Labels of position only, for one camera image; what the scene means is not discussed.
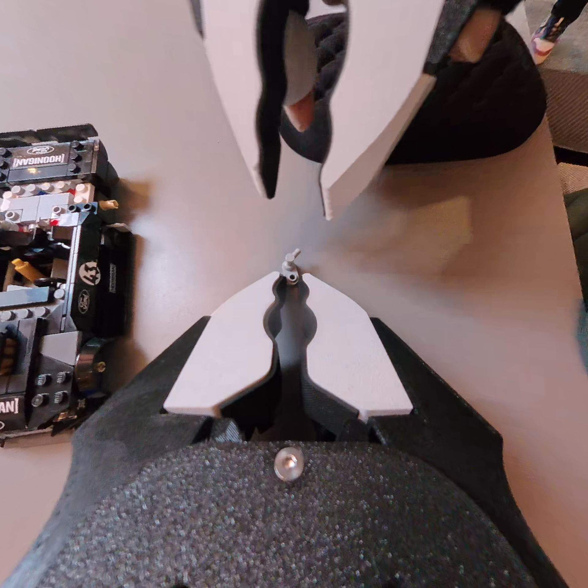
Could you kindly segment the person's green sweatshirt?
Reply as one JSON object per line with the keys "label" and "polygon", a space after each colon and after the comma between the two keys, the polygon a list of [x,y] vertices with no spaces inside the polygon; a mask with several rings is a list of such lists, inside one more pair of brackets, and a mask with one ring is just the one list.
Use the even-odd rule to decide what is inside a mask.
{"label": "person's green sweatshirt", "polygon": [[587,188],[564,195],[584,305],[587,306]]}

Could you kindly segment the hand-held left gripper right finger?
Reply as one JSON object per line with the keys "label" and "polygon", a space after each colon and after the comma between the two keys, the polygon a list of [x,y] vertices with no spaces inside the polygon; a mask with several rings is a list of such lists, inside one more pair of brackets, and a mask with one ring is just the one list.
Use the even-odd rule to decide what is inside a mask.
{"label": "hand-held left gripper right finger", "polygon": [[306,348],[310,380],[359,419],[408,415],[413,404],[366,311],[309,273],[306,305],[316,320]]}

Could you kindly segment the black lego car model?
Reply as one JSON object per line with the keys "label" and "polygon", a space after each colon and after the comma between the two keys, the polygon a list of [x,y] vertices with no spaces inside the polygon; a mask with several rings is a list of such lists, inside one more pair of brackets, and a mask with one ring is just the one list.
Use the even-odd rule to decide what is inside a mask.
{"label": "black lego car model", "polygon": [[134,236],[90,123],[1,133],[1,447],[76,430],[111,393]]}

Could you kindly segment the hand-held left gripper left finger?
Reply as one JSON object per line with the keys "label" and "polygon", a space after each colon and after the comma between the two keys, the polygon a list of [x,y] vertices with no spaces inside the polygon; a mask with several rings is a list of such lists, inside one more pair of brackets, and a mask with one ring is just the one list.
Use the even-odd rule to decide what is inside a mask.
{"label": "hand-held left gripper left finger", "polygon": [[273,340],[264,318],[280,277],[269,273],[212,313],[164,402],[168,413],[219,417],[227,403],[270,374]]}

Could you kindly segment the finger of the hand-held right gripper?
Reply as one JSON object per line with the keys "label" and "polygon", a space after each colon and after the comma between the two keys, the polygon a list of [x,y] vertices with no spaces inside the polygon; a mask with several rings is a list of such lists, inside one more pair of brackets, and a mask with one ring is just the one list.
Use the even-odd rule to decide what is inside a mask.
{"label": "finger of the hand-held right gripper", "polygon": [[370,184],[435,83],[423,72],[444,1],[346,1],[348,37],[320,173],[327,220]]}
{"label": "finger of the hand-held right gripper", "polygon": [[212,77],[261,196],[275,196],[286,91],[287,1],[196,1]]}

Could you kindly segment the person's right hand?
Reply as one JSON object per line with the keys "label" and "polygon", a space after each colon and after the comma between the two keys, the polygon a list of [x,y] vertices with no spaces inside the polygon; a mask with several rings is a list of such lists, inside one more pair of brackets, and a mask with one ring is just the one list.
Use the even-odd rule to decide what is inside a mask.
{"label": "person's right hand", "polygon": [[477,8],[461,30],[449,56],[453,62],[477,63],[492,40],[501,13],[489,7]]}

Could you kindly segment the black mesh pad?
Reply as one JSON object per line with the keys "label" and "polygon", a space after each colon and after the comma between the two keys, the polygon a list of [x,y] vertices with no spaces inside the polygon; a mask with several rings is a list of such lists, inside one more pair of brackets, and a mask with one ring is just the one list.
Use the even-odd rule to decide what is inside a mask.
{"label": "black mesh pad", "polygon": [[[282,113],[280,133],[298,155],[316,163],[330,140],[329,102],[345,57],[347,15],[308,20],[318,57],[315,111],[298,132]],[[506,20],[499,22],[477,63],[446,58],[436,85],[386,161],[386,166],[490,158],[523,144],[546,112],[546,91],[527,45]]]}

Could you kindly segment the small light grey lego piece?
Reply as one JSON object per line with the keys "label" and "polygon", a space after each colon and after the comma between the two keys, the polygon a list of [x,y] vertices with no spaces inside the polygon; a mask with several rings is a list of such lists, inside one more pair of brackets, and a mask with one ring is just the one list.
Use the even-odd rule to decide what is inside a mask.
{"label": "small light grey lego piece", "polygon": [[297,285],[299,282],[300,274],[296,259],[300,253],[301,250],[296,248],[293,252],[286,254],[282,262],[280,274],[289,285]]}

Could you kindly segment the person's shoe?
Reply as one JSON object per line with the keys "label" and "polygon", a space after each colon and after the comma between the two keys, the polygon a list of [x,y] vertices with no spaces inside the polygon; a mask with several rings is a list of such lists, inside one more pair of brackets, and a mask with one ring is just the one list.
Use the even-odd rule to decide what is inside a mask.
{"label": "person's shoe", "polygon": [[546,19],[533,33],[531,48],[536,65],[548,59],[567,28],[580,16],[587,1],[556,1]]}

